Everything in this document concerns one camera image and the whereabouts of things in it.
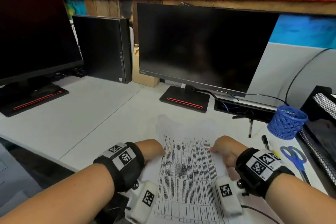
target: forearm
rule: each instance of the forearm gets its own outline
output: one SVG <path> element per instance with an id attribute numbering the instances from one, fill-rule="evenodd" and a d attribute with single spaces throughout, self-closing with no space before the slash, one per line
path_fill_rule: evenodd
<path id="1" fill-rule="evenodd" d="M 292 175 L 270 185 L 266 202 L 285 224 L 334 223 L 336 200 Z"/>
<path id="2" fill-rule="evenodd" d="M 104 165 L 93 164 L 30 198 L 0 218 L 0 224 L 87 224 L 113 194 L 110 173 Z"/>

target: monitor stand base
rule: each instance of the monitor stand base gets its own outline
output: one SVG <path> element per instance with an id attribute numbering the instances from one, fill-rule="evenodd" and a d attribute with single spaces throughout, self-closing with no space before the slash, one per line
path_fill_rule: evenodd
<path id="1" fill-rule="evenodd" d="M 209 99 L 210 95 L 193 91 L 192 86 L 186 85 L 185 89 L 170 86 L 160 101 L 205 113 L 208 109 Z"/>
<path id="2" fill-rule="evenodd" d="M 39 76 L 3 86 L 0 88 L 0 112 L 7 117 L 11 117 L 69 94 L 69 91 L 59 87 L 53 94 L 42 93 L 38 96 L 32 95 L 32 92 L 35 90 L 49 84 L 51 84 L 50 79 Z"/>

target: person's left arm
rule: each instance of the person's left arm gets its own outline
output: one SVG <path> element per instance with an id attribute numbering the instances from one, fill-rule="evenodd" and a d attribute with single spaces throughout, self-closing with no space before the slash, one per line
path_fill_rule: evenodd
<path id="1" fill-rule="evenodd" d="M 145 162 L 165 154 L 154 139 L 135 144 Z M 0 224 L 87 224 L 113 194 L 114 183 L 107 168 L 103 164 L 92 164 L 28 199 L 0 218 Z"/>

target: white table surface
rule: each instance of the white table surface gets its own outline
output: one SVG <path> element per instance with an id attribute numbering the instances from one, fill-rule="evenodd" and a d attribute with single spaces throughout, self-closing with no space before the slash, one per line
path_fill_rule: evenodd
<path id="1" fill-rule="evenodd" d="M 159 115 L 165 114 L 170 119 L 183 124 L 194 124 L 211 118 L 217 123 L 216 133 L 218 136 L 228 135 L 248 147 L 257 149 L 264 149 L 261 136 L 266 135 L 272 148 L 279 152 L 286 165 L 297 177 L 301 177 L 294 164 L 284 157 L 279 150 L 280 146 L 290 145 L 302 150 L 296 139 L 290 141 L 279 139 L 267 130 L 265 123 L 259 121 L 254 121 L 252 138 L 248 138 L 249 120 L 246 118 L 233 120 L 233 115 L 215 111 L 212 97 L 210 97 L 206 113 L 162 103 L 159 98 L 169 86 L 165 83 L 160 83 L 155 88 L 145 86 L 65 154 L 60 161 L 77 171 L 90 165 L 99 154 L 117 142 L 136 142 L 156 138 L 157 118 Z M 305 170 L 311 185 L 326 193 L 310 163 L 305 164 Z"/>
<path id="2" fill-rule="evenodd" d="M 0 137 L 56 162 L 144 87 L 89 76 L 55 84 L 69 94 L 12 117 L 0 114 Z"/>

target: black monitor screen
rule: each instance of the black monitor screen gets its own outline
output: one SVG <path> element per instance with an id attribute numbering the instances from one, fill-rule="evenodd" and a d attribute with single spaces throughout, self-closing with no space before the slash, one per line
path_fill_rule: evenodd
<path id="1" fill-rule="evenodd" d="M 278 13 L 139 3 L 141 73 L 247 92 Z"/>
<path id="2" fill-rule="evenodd" d="M 0 81 L 82 60 L 63 0 L 0 4 Z"/>

